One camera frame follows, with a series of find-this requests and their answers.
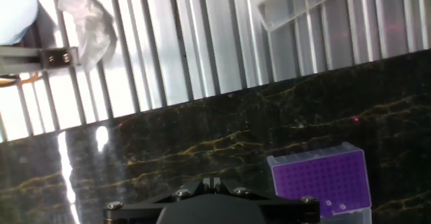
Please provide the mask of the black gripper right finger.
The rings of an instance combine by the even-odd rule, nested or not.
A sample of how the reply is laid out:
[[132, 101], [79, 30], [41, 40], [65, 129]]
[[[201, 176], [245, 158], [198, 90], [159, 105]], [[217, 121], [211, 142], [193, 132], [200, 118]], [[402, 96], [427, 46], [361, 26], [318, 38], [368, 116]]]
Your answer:
[[212, 180], [212, 193], [244, 200], [258, 208], [265, 223], [320, 223], [320, 202], [315, 197], [286, 199], [241, 184], [237, 180]]

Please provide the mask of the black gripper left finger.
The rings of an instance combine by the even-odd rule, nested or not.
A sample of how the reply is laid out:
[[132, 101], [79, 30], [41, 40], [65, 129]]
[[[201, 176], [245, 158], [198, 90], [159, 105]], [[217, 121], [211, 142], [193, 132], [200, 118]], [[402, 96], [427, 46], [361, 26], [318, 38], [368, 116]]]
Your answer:
[[185, 182], [174, 190], [139, 203], [125, 204], [119, 200], [112, 201], [103, 209], [103, 224], [157, 223], [166, 207], [210, 192], [211, 179], [204, 178]]

